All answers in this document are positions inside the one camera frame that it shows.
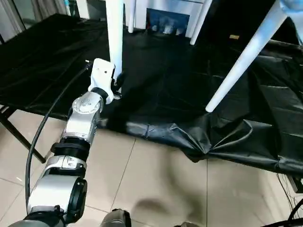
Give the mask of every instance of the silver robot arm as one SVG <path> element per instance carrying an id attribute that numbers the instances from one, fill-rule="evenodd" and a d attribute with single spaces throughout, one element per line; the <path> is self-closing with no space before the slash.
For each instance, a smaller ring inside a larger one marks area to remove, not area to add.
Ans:
<path id="1" fill-rule="evenodd" d="M 72 103 L 72 114 L 61 139 L 52 146 L 54 156 L 48 159 L 30 195 L 28 215 L 11 227 L 63 227 L 82 217 L 87 193 L 86 160 L 103 106 L 114 98 L 114 70 L 114 64 L 94 60 L 91 85 Z"/>

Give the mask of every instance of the tile floor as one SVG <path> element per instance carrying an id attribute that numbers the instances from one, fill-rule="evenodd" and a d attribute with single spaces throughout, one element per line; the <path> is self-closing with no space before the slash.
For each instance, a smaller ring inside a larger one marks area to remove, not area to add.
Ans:
<path id="1" fill-rule="evenodd" d="M 9 120 L 31 141 L 42 116 L 16 111 Z M 63 128 L 64 122 L 50 119 L 37 150 L 47 155 Z M 26 157 L 27 150 L 0 125 L 0 227 L 26 214 Z M 43 168 L 34 158 L 32 185 Z M 176 148 L 106 130 L 95 137 L 86 180 L 85 213 L 71 226 L 97 227 L 114 208 L 128 210 L 135 227 L 172 227 L 185 220 L 201 227 L 257 227 L 290 213 L 272 172 L 222 160 L 194 164 Z"/>

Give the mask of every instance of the black cloth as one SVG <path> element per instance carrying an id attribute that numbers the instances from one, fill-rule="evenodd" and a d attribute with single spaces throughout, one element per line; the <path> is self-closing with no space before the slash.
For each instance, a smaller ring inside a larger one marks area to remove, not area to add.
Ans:
<path id="1" fill-rule="evenodd" d="M 267 46 L 213 113 L 205 106 L 245 46 L 237 41 L 124 33 L 123 97 L 100 128 L 181 148 L 192 161 L 216 157 L 303 176 L 303 57 Z M 0 104 L 45 114 L 85 60 L 109 60 L 107 25 L 54 15 L 0 46 Z M 90 71 L 51 116 L 67 119 Z"/>

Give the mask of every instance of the wire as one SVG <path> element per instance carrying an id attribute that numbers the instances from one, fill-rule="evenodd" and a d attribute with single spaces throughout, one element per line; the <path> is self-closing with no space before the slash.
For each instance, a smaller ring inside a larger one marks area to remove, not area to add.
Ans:
<path id="1" fill-rule="evenodd" d="M 276 174 L 276 176 L 277 176 L 277 178 L 278 178 L 278 180 L 279 180 L 279 182 L 280 182 L 280 185 L 282 186 L 283 191 L 284 191 L 284 193 L 285 193 L 285 195 L 286 195 L 286 197 L 287 197 L 289 206 L 291 207 L 291 210 L 293 210 L 293 209 L 294 209 L 294 208 L 293 208 L 293 204 L 291 203 L 291 201 L 290 201 L 290 199 L 289 199 L 289 196 L 288 196 L 288 194 L 287 194 L 287 192 L 286 192 L 286 190 L 285 190 L 285 188 L 284 188 L 284 186 L 283 186 L 283 184 L 282 184 L 282 182 L 281 182 L 281 180 L 280 180 L 279 174 Z"/>
<path id="2" fill-rule="evenodd" d="M 279 227 L 279 226 L 302 226 L 303 218 L 292 219 L 287 221 L 279 221 L 273 224 L 269 224 L 263 227 Z"/>
<path id="3" fill-rule="evenodd" d="M 298 209 L 303 205 L 303 199 L 300 200 L 300 202 L 297 203 L 297 205 L 294 207 L 292 212 L 289 215 L 288 220 L 291 220 L 294 218 L 295 213 L 298 211 Z"/>
<path id="4" fill-rule="evenodd" d="M 28 152 L 28 156 L 27 156 L 27 165 L 26 165 L 26 169 L 25 169 L 25 201 L 26 201 L 26 208 L 28 205 L 28 200 L 29 200 L 29 196 L 30 196 L 30 167 L 31 167 L 31 163 L 32 163 L 32 157 L 33 157 L 33 153 L 34 153 L 34 148 L 35 145 L 37 143 L 37 140 L 40 136 L 40 133 L 49 117 L 49 114 L 51 113 L 51 111 L 53 110 L 53 108 L 55 107 L 55 105 L 57 104 L 57 102 L 61 99 L 61 97 L 63 96 L 63 94 L 66 92 L 66 90 L 68 89 L 68 87 L 79 77 L 81 76 L 82 73 L 84 73 L 89 67 L 91 67 L 92 64 L 89 63 L 87 64 L 87 66 L 81 70 L 76 76 L 74 76 L 73 79 L 70 80 L 70 82 L 65 86 L 65 88 L 62 90 L 62 92 L 57 96 L 57 98 L 55 99 L 55 101 L 53 102 L 52 106 L 49 108 L 48 112 L 46 113 L 46 115 L 44 116 L 43 120 L 41 121 L 38 130 L 34 136 L 33 142 L 30 146 L 29 152 Z"/>

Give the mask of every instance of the white table leg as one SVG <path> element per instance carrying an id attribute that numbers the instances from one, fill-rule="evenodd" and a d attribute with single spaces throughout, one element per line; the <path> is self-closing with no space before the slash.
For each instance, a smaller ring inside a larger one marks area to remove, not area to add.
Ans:
<path id="1" fill-rule="evenodd" d="M 136 12 L 136 0 L 130 0 L 129 2 L 129 24 L 128 24 L 128 32 L 133 33 L 134 31 L 134 17 Z"/>
<path id="2" fill-rule="evenodd" d="M 191 37 L 191 40 L 190 40 L 191 45 L 195 45 L 195 43 L 196 43 L 196 40 L 198 38 L 198 35 L 200 33 L 200 30 L 202 28 L 202 25 L 204 23 L 204 20 L 205 20 L 205 17 L 207 15 L 207 12 L 210 8 L 210 5 L 212 4 L 212 1 L 213 0 L 206 0 L 202 5 L 202 9 L 201 9 L 201 12 L 200 12 L 200 15 L 199 15 L 198 22 L 196 24 L 193 36 Z"/>
<path id="3" fill-rule="evenodd" d="M 114 79 L 122 73 L 123 0 L 106 1 L 110 61 L 115 64 Z"/>
<path id="4" fill-rule="evenodd" d="M 77 0 L 78 11 L 81 18 L 89 19 L 89 8 L 86 0 Z"/>
<path id="5" fill-rule="evenodd" d="M 218 106 L 221 100 L 226 96 L 232 86 L 242 76 L 244 71 L 255 60 L 257 55 L 268 43 L 275 32 L 279 29 L 286 18 L 287 15 L 281 10 L 279 0 L 276 0 L 262 21 L 261 25 L 255 32 L 254 36 L 226 76 L 225 80 L 206 106 L 206 111 L 212 112 Z"/>

